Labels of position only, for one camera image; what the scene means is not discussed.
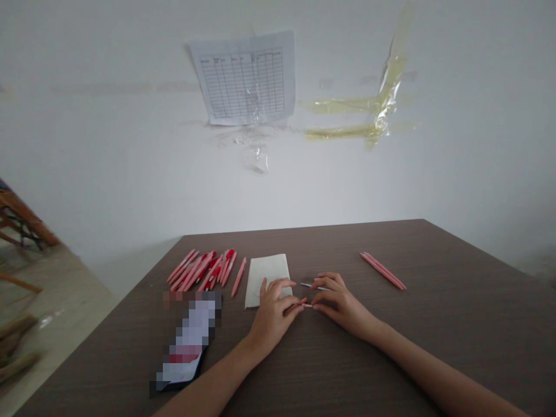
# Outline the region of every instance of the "floor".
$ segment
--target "floor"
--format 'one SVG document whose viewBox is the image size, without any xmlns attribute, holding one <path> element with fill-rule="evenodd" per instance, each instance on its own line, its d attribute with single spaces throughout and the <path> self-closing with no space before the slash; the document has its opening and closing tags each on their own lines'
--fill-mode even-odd
<svg viewBox="0 0 556 417">
<path fill-rule="evenodd" d="M 27 332 L 14 355 L 37 350 L 42 358 L 0 386 L 0 417 L 12 416 L 117 304 L 65 246 L 43 253 L 32 244 L 28 247 L 22 250 L 0 241 L 0 272 L 44 290 L 34 294 L 0 280 L 0 325 L 21 312 L 34 314 L 39 323 Z"/>
</svg>

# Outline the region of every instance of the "white paper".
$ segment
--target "white paper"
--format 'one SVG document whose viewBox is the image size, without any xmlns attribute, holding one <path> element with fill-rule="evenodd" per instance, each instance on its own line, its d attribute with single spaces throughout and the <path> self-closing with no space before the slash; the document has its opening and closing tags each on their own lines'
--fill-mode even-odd
<svg viewBox="0 0 556 417">
<path fill-rule="evenodd" d="M 294 113 L 294 33 L 189 44 L 211 125 L 274 122 Z"/>
<path fill-rule="evenodd" d="M 261 285 L 265 277 L 267 288 L 272 281 L 277 279 L 290 279 L 290 270 L 288 269 L 286 255 L 280 254 L 266 258 L 251 259 L 247 292 L 245 294 L 245 308 L 257 307 L 261 303 Z M 287 295 L 293 295 L 291 287 L 282 289 L 280 298 L 284 298 Z"/>
</svg>

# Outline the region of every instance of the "tabletop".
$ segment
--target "tabletop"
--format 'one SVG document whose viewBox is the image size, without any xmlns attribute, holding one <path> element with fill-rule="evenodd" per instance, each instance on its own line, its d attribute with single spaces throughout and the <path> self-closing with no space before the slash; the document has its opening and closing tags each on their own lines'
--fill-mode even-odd
<svg viewBox="0 0 556 417">
<path fill-rule="evenodd" d="M 17 415 L 149 416 L 176 392 L 149 398 L 149 363 L 173 334 L 158 300 L 166 279 L 193 248 L 237 258 L 285 253 L 291 279 L 339 272 L 379 319 L 442 361 L 532 415 L 554 410 L 556 292 L 425 220 L 184 236 L 70 355 Z M 396 275 L 399 291 L 359 252 Z M 222 320 L 202 372 L 247 333 L 248 265 L 230 298 L 240 262 L 222 291 Z M 297 286 L 294 295 L 311 297 Z M 277 348 L 246 378 L 222 415 L 442 415 L 378 349 L 305 310 Z"/>
</svg>

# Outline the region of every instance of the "grid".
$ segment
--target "grid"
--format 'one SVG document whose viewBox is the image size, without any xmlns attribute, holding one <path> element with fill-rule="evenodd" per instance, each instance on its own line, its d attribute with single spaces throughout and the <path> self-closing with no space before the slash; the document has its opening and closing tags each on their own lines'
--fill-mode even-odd
<svg viewBox="0 0 556 417">
<path fill-rule="evenodd" d="M 203 55 L 200 61 L 216 118 L 284 111 L 282 48 Z"/>
</svg>

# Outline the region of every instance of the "pile of pens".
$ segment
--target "pile of pens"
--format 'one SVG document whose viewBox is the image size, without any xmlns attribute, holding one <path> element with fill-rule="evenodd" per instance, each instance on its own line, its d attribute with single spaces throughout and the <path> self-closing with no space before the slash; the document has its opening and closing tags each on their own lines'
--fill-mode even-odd
<svg viewBox="0 0 556 417">
<path fill-rule="evenodd" d="M 398 278 L 395 277 L 392 272 L 387 270 L 380 262 L 378 262 L 375 258 L 373 258 L 367 252 L 360 252 L 361 257 L 366 260 L 374 269 L 382 274 L 384 278 L 394 284 L 399 290 L 407 290 L 407 287 L 401 282 Z"/>
<path fill-rule="evenodd" d="M 234 249 L 225 251 L 218 258 L 216 251 L 199 256 L 199 251 L 193 249 L 176 267 L 167 279 L 170 291 L 189 291 L 201 282 L 197 291 L 211 291 L 216 284 L 222 287 L 228 282 L 237 252 Z M 247 258 L 243 258 L 239 273 L 232 289 L 232 297 L 236 295 L 239 281 L 242 279 L 243 269 Z"/>
</svg>

